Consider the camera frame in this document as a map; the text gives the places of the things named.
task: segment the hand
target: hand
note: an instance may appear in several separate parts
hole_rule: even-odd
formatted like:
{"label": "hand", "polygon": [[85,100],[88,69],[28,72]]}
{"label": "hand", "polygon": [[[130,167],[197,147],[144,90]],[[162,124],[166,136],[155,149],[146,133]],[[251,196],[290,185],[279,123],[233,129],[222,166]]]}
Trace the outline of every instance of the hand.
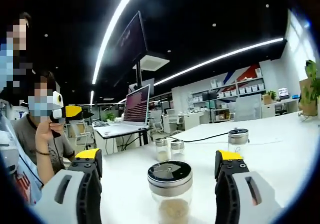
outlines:
{"label": "hand", "polygon": [[63,123],[52,123],[51,120],[48,118],[46,121],[40,122],[36,129],[36,140],[42,140],[48,142],[49,140],[53,139],[52,131],[63,135],[64,131],[64,122]]}

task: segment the silver jar lid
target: silver jar lid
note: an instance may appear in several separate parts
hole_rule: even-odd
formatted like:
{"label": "silver jar lid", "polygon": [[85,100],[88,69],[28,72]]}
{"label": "silver jar lid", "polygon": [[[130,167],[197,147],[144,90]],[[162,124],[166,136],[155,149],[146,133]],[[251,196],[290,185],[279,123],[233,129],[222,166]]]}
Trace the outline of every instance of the silver jar lid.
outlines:
{"label": "silver jar lid", "polygon": [[167,146],[168,142],[166,138],[159,138],[155,140],[156,146]]}
{"label": "silver jar lid", "polygon": [[228,142],[231,144],[245,144],[249,139],[249,131],[247,129],[234,129],[229,131]]}
{"label": "silver jar lid", "polygon": [[150,190],[160,196],[174,197],[185,193],[193,183],[191,167],[182,161],[165,161],[148,170]]}
{"label": "silver jar lid", "polygon": [[172,150],[182,150],[185,148],[184,144],[185,144],[185,142],[183,140],[173,140],[171,142],[171,149]]}

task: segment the ceiling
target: ceiling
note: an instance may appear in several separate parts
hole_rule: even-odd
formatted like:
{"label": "ceiling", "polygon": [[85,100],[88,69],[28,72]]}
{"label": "ceiling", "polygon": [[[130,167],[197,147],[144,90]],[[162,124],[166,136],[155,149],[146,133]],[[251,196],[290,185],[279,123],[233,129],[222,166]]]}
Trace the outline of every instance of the ceiling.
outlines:
{"label": "ceiling", "polygon": [[[53,71],[66,103],[89,103],[91,90],[93,102],[105,102],[101,97],[119,101],[125,98],[128,85],[136,82],[135,70],[131,70],[118,86],[108,86],[103,58],[97,83],[91,84],[104,33],[120,1],[28,0],[25,4],[24,11],[33,20],[37,63]],[[159,81],[232,50],[284,37],[287,27],[286,0],[131,0],[106,51],[138,10],[148,49],[170,60],[156,72],[143,71],[143,80]],[[277,59],[284,45],[285,42],[272,44],[198,68],[156,86],[154,94],[266,59]]]}

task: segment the glass jar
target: glass jar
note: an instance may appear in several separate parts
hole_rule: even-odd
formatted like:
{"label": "glass jar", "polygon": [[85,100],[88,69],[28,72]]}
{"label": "glass jar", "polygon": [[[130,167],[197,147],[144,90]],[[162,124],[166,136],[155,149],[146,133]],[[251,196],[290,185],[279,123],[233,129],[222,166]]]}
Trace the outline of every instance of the glass jar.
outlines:
{"label": "glass jar", "polygon": [[192,169],[181,161],[166,161],[148,170],[160,224],[187,224],[192,198]]}
{"label": "glass jar", "polygon": [[185,142],[182,140],[173,140],[171,142],[171,160],[184,161]]}
{"label": "glass jar", "polygon": [[168,149],[168,142],[165,138],[159,138],[155,140],[155,150],[156,150],[156,159],[159,162],[169,160],[169,149]]}
{"label": "glass jar", "polygon": [[229,131],[228,151],[238,152],[242,158],[244,158],[248,142],[249,131],[247,129],[234,129]]}

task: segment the laptop screen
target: laptop screen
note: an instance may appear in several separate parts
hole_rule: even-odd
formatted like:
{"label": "laptop screen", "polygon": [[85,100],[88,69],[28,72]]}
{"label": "laptop screen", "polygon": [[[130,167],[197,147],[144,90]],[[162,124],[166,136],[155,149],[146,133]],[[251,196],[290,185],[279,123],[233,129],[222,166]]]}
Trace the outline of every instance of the laptop screen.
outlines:
{"label": "laptop screen", "polygon": [[150,85],[127,95],[124,121],[146,123],[149,104]]}

